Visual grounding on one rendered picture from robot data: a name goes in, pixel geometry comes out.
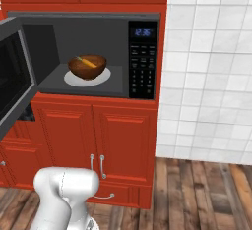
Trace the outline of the white microwave turntable plate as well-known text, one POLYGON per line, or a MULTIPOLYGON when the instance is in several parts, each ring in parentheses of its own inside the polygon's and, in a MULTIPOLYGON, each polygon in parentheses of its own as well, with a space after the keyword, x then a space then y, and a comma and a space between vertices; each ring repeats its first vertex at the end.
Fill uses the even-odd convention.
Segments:
POLYGON ((89 87, 103 84, 110 78, 110 76, 111 72, 108 68, 105 68, 104 71, 93 80, 83 80, 75 76, 71 71, 68 71, 64 76, 64 81, 69 86, 89 87))

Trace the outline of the brown wooden bowl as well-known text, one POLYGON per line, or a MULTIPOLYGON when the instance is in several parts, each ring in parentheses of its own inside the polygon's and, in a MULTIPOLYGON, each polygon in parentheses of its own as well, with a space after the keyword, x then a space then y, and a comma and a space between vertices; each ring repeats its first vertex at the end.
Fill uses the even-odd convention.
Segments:
POLYGON ((93 80, 97 76, 99 76, 106 67, 106 59, 100 55, 80 55, 79 58, 72 58, 68 62, 69 70, 77 77, 83 80, 93 80), (84 63, 84 60, 88 60, 92 64, 93 67, 84 63))

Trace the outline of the orange carrot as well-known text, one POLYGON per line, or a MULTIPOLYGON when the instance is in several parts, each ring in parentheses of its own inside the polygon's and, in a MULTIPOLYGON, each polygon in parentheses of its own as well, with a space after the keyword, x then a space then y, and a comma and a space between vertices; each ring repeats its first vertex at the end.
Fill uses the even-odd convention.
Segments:
POLYGON ((89 60, 87 60, 87 59, 83 59, 83 58, 81 58, 81 57, 79 57, 79 56, 77 56, 76 58, 77 58, 78 60, 80 60, 82 63, 84 63, 85 65, 87 65, 87 66, 89 66, 89 67, 91 67, 91 68, 96 68, 96 67, 97 67, 96 64, 92 63, 91 61, 89 61, 89 60))

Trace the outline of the black microwave oven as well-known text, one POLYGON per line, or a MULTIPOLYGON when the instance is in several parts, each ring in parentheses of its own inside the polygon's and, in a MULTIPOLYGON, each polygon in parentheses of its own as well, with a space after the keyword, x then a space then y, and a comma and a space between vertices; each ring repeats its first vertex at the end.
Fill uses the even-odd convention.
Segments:
POLYGON ((11 12, 9 15, 21 21, 40 92, 155 97, 158 14, 11 12), (83 55, 104 57, 109 79, 96 86, 65 83, 68 62, 83 55))

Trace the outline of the grey microwave door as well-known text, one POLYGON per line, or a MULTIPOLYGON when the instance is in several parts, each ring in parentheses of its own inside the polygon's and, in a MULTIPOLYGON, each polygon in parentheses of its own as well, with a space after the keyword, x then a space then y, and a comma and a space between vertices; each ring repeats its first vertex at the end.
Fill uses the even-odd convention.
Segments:
POLYGON ((0 21, 0 140, 37 93, 21 21, 0 21))

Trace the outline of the red drawer front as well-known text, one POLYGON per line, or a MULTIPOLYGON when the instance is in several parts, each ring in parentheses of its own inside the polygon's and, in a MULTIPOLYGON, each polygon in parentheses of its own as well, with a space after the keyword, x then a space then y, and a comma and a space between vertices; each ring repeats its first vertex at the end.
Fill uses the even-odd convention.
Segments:
POLYGON ((110 193, 113 193, 115 197, 109 200, 98 200, 94 197, 91 197, 88 199, 88 202, 129 206, 143 209, 149 209, 152 204, 151 186, 102 182, 99 186, 98 192, 95 195, 98 197, 108 197, 110 193))

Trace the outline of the red cupboard run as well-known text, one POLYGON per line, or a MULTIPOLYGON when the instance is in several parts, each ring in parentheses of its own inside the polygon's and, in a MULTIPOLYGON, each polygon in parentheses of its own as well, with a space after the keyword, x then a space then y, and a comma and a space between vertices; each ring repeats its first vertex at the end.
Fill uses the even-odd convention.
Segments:
POLYGON ((10 186, 28 190, 36 172, 52 165, 39 114, 30 104, 0 141, 0 161, 10 186))

